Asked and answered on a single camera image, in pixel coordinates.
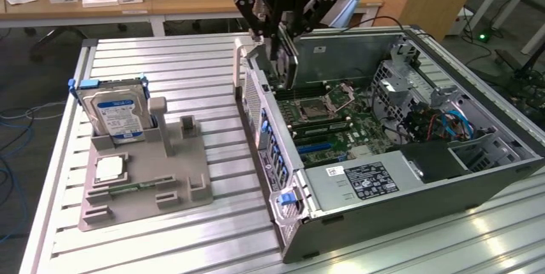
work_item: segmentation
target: power supply label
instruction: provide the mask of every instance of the power supply label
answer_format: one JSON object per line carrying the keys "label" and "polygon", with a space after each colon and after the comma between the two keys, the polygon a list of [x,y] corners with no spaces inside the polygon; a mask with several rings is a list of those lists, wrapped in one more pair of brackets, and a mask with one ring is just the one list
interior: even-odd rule
{"label": "power supply label", "polygon": [[383,162],[345,169],[344,172],[360,199],[400,191]]}

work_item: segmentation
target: green circuit board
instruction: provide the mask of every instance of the green circuit board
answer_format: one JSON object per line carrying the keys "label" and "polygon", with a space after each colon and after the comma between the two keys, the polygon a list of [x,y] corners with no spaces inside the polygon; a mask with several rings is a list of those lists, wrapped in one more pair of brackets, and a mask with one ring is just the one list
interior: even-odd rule
{"label": "green circuit board", "polygon": [[277,102],[307,168],[384,153],[393,144],[365,109],[367,95],[332,88],[327,96]]}

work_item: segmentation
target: gray fixture stand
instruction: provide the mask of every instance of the gray fixture stand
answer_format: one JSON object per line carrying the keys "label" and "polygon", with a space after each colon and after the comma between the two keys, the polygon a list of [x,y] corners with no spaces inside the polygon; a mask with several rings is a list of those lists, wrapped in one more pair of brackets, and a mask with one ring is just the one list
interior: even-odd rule
{"label": "gray fixture stand", "polygon": [[[91,138],[79,229],[90,231],[212,203],[211,176],[200,125],[194,116],[167,124],[167,100],[148,100],[158,128],[146,140],[116,145],[108,135]],[[98,180],[98,163],[120,157],[119,175]]]}

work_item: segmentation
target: red cable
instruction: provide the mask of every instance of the red cable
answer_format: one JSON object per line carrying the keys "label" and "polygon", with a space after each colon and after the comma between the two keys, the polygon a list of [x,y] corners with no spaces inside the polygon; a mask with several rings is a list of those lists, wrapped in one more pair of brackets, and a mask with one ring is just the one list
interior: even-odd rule
{"label": "red cable", "polygon": [[427,141],[429,141],[429,138],[432,136],[432,128],[433,128],[433,122],[436,120],[436,117],[439,117],[439,114],[435,114],[432,116],[432,119],[429,120],[429,128],[428,128],[428,137],[427,137]]}

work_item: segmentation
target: slotted table surface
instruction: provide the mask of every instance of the slotted table surface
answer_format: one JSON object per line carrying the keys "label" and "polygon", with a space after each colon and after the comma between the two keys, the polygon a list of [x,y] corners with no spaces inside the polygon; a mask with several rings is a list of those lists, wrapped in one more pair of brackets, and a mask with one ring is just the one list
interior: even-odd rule
{"label": "slotted table surface", "polygon": [[83,48],[78,78],[122,79],[146,73],[152,96],[167,97],[167,120],[196,115],[215,202],[95,231],[79,231],[91,123],[70,99],[22,273],[543,271],[541,171],[465,213],[308,261],[283,264],[232,95],[236,38],[252,42],[245,34],[210,34],[100,40],[98,45]]}

